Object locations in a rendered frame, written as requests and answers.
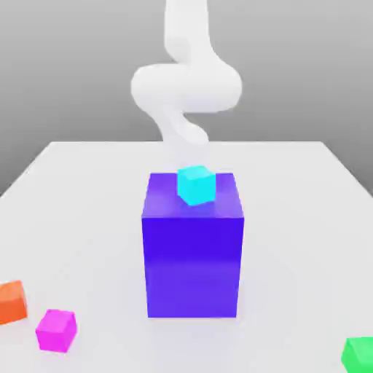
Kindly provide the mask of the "small cyan cube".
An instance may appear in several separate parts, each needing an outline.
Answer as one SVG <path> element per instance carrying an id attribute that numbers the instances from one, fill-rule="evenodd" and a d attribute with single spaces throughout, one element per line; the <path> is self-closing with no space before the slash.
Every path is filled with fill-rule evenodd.
<path id="1" fill-rule="evenodd" d="M 216 174 L 204 165 L 179 169 L 177 195 L 190 206 L 213 202 L 216 199 Z"/>

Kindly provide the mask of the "small magenta cube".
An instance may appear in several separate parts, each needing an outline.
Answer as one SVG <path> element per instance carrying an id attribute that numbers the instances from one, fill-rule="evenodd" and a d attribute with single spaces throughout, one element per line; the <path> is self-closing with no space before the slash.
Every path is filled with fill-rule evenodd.
<path id="1" fill-rule="evenodd" d="M 77 333 L 75 313 L 48 309 L 36 327 L 40 350 L 67 353 Z"/>

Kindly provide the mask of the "small orange cube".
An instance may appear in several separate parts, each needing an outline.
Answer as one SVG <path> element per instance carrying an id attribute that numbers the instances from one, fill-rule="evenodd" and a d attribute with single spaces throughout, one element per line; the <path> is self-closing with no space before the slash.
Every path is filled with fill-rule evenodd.
<path id="1" fill-rule="evenodd" d="M 23 284 L 20 280 L 0 285 L 0 325 L 28 316 Z"/>

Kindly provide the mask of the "small green cube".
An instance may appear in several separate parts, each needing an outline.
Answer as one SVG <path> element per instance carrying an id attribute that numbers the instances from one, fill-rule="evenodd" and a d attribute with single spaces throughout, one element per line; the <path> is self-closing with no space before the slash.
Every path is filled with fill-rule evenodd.
<path id="1" fill-rule="evenodd" d="M 347 373 L 373 373 L 373 337 L 347 338 L 341 362 Z"/>

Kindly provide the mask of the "large purple box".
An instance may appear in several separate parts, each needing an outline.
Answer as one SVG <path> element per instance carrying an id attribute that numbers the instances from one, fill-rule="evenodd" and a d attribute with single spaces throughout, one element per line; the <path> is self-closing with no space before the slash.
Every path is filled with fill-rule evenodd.
<path id="1" fill-rule="evenodd" d="M 150 318 L 234 318 L 244 214 L 231 173 L 216 176 L 216 199 L 187 205 L 174 173 L 149 177 L 141 216 Z"/>

